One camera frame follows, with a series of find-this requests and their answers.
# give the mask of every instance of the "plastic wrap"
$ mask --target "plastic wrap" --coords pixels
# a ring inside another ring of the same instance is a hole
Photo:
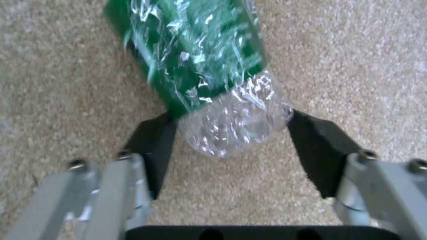
[[[194,149],[223,157],[291,118],[252,0],[111,0],[105,13]]]

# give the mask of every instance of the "metal linkage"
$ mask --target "metal linkage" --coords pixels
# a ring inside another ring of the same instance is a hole
[[[83,239],[123,239],[126,230],[146,223],[149,209],[150,196],[141,156],[121,154],[118,161],[109,163],[104,171]]]
[[[426,162],[377,161],[371,151],[347,157],[334,210],[351,225],[369,225],[370,218],[401,239],[427,240]]]
[[[150,196],[142,157],[120,153],[109,163],[102,183],[95,167],[82,159],[68,171],[47,177],[7,240],[56,239],[65,220],[84,222],[80,239],[117,240],[132,228],[143,226]]]
[[[85,215],[98,186],[95,167],[82,159],[72,161],[68,171],[45,178],[6,239],[56,239],[66,216]]]

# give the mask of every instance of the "beige carpet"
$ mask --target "beige carpet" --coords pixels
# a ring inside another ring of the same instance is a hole
[[[102,1],[0,2],[0,236],[36,182],[76,156],[113,160],[163,111],[102,17]],[[427,158],[427,3],[257,1],[271,65],[294,106],[386,161]],[[287,132],[228,159],[184,141],[152,224],[338,224]]]

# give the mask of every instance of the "black plastic base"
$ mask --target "black plastic base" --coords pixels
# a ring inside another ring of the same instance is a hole
[[[398,240],[389,231],[359,226],[145,226],[126,240]]]

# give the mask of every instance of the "screw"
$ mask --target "screw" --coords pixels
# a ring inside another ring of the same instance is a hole
[[[360,163],[365,164],[369,161],[378,160],[378,155],[374,151],[366,150],[366,149],[360,149],[358,160]]]
[[[117,160],[128,160],[131,157],[131,151],[130,150],[122,150],[117,153]]]
[[[87,169],[88,163],[82,158],[76,158],[68,163],[68,170],[70,171],[86,171]]]
[[[414,158],[408,163],[408,170],[417,175],[427,176],[427,161]]]

